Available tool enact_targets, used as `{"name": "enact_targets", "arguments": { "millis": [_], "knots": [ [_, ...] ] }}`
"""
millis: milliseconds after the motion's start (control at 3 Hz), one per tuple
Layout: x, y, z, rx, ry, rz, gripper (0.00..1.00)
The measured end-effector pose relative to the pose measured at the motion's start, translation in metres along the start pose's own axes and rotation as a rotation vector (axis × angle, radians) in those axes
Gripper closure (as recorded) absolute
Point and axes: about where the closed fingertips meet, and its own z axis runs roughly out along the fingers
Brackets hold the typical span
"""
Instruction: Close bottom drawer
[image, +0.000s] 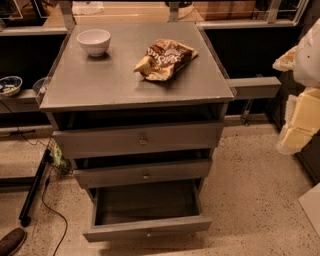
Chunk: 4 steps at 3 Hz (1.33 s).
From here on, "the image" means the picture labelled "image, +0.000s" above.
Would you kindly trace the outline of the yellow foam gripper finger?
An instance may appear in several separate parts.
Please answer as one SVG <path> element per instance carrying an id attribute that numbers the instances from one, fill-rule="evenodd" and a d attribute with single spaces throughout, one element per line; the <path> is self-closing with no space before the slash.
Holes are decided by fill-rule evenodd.
<path id="1" fill-rule="evenodd" d="M 306 88 L 298 96 L 289 95 L 277 151 L 284 155 L 300 152 L 320 130 L 320 89 Z"/>

